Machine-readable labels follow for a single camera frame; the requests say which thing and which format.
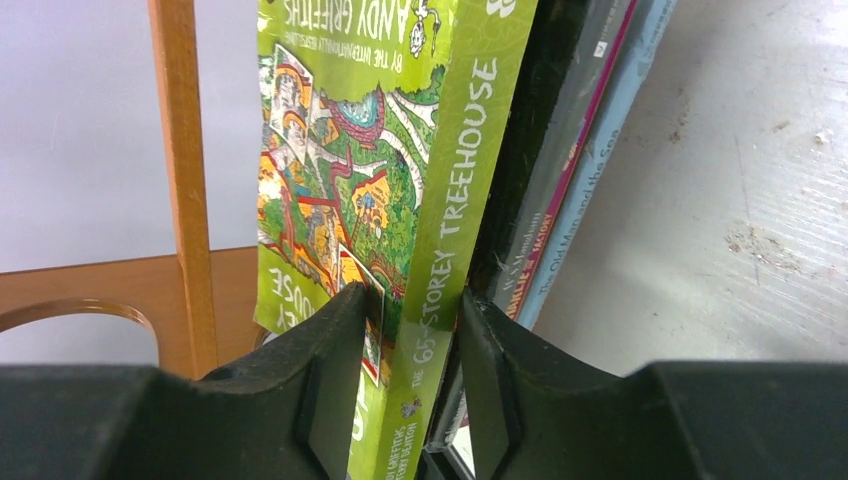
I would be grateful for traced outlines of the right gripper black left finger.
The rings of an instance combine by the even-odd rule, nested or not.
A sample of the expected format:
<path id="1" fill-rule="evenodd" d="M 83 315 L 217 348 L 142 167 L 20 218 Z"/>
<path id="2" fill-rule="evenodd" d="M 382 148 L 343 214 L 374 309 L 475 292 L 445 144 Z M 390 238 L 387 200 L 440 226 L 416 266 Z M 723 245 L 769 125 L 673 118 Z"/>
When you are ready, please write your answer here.
<path id="1" fill-rule="evenodd" d="M 1 370 L 5 479 L 343 479 L 367 288 L 200 380 L 153 366 Z"/>

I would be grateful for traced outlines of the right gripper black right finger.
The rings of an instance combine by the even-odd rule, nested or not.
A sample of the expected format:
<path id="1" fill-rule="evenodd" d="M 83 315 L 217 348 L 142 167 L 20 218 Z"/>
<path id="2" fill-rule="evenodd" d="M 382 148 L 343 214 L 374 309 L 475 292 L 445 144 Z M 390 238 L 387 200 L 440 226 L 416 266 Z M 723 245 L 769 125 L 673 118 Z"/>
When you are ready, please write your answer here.
<path id="1" fill-rule="evenodd" d="M 465 291 L 479 479 L 843 479 L 843 363 L 658 361 L 619 377 Z"/>

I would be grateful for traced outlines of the orange wooden file rack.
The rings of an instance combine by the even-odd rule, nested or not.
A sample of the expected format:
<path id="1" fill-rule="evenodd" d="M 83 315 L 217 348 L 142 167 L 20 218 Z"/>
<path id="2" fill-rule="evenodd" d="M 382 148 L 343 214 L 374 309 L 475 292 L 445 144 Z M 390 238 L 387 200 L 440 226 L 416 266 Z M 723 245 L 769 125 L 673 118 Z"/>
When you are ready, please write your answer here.
<path id="1" fill-rule="evenodd" d="M 210 247 L 194 4 L 150 1 L 147 9 L 176 252 L 4 273 L 1 329 L 114 315 L 151 334 L 162 368 L 198 379 L 260 344 L 251 321 L 257 249 Z"/>

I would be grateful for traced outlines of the green cover paperback book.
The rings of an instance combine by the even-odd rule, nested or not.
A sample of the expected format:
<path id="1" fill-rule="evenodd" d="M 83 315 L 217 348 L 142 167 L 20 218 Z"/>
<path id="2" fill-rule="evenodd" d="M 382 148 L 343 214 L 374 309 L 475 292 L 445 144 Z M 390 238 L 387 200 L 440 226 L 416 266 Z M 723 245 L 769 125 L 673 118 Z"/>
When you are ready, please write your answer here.
<path id="1" fill-rule="evenodd" d="M 366 285 L 347 471 L 412 479 L 533 1 L 262 1 L 258 297 L 283 333 Z"/>

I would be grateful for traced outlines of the light blue hardcover book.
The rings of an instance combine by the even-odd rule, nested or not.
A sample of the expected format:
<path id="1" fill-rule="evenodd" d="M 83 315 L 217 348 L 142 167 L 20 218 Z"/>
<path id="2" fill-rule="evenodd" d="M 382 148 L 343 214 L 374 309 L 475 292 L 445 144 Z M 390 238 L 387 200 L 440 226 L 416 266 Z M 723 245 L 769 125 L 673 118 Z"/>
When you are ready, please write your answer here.
<path id="1" fill-rule="evenodd" d="M 615 65 L 600 98 L 597 113 L 579 156 L 567 173 L 563 202 L 543 255 L 515 321 L 527 329 L 536 324 L 565 256 L 574 240 L 595 187 L 611 157 L 635 97 L 652 66 L 656 49 L 677 2 L 640 1 L 619 48 Z"/>

